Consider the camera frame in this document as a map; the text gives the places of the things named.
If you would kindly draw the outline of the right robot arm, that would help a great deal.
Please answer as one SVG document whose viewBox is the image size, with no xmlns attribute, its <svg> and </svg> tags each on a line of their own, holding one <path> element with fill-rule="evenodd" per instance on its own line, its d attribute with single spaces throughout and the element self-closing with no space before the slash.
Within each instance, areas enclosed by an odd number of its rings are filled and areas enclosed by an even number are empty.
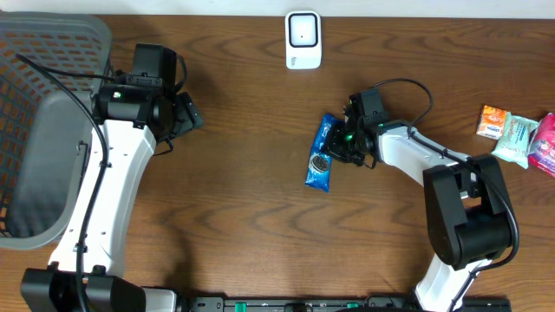
<svg viewBox="0 0 555 312">
<path fill-rule="evenodd" d="M 455 153 L 402 120 L 323 117 L 311 148 L 310 169 L 330 177 L 332 160 L 370 168 L 393 166 L 423 187 L 428 238 L 434 251 L 426 275 L 405 307 L 460 311 L 484 271 L 509 264 L 519 229 L 500 170 L 491 155 Z"/>
</svg>

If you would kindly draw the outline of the orange Kleenex tissue pack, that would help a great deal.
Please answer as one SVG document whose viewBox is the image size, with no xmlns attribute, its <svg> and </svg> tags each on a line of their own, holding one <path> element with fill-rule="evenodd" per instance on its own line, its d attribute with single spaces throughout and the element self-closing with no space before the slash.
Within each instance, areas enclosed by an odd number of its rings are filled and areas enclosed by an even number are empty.
<svg viewBox="0 0 555 312">
<path fill-rule="evenodd" d="M 508 116 L 506 110 L 485 105 L 481 110 L 476 134 L 498 140 L 504 133 Z"/>
</svg>

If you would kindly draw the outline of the purple Carefree pad pack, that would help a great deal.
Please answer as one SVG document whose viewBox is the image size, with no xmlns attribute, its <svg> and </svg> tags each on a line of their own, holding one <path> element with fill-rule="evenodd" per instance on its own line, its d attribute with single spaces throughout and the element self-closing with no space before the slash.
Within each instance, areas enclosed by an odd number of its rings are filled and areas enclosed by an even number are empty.
<svg viewBox="0 0 555 312">
<path fill-rule="evenodd" d="M 535 130 L 528 153 L 528 162 L 554 176 L 554 114 L 548 113 Z"/>
</svg>

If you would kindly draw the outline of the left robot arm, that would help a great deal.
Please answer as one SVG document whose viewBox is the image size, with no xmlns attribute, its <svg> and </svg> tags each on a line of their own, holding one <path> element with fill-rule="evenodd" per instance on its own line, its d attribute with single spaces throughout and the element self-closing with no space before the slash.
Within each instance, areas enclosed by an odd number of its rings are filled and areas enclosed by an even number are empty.
<svg viewBox="0 0 555 312">
<path fill-rule="evenodd" d="M 137 88 L 107 87 L 97 107 L 106 114 L 92 134 L 82 181 L 60 191 L 60 161 L 26 171 L 15 198 L 14 224 L 36 231 L 46 224 L 45 240 L 60 240 L 44 270 L 28 269 L 21 293 L 33 311 L 179 311 L 172 289 L 140 287 L 123 278 L 125 242 L 136 192 L 159 137 L 158 121 L 140 126 Z"/>
</svg>

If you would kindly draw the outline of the teal wet wipes pack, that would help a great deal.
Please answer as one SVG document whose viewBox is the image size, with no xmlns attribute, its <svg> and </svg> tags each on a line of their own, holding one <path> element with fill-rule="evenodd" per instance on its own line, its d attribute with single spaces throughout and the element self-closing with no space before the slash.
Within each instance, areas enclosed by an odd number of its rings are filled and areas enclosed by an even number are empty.
<svg viewBox="0 0 555 312">
<path fill-rule="evenodd" d="M 504 132 L 498 139 L 492 155 L 527 169 L 529 145 L 538 126 L 538 121 L 509 113 Z"/>
</svg>

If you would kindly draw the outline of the blue snack wrapper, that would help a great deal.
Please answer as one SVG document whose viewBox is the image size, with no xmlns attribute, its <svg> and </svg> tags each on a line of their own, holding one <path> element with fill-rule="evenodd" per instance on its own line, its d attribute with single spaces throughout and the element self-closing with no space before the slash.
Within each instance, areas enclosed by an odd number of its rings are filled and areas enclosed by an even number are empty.
<svg viewBox="0 0 555 312">
<path fill-rule="evenodd" d="M 331 114 L 325 114 L 318 128 L 317 134 L 310 148 L 310 157 L 305 178 L 305 184 L 309 187 L 330 191 L 330 168 L 332 158 L 327 155 L 323 148 L 331 128 L 340 120 Z"/>
</svg>

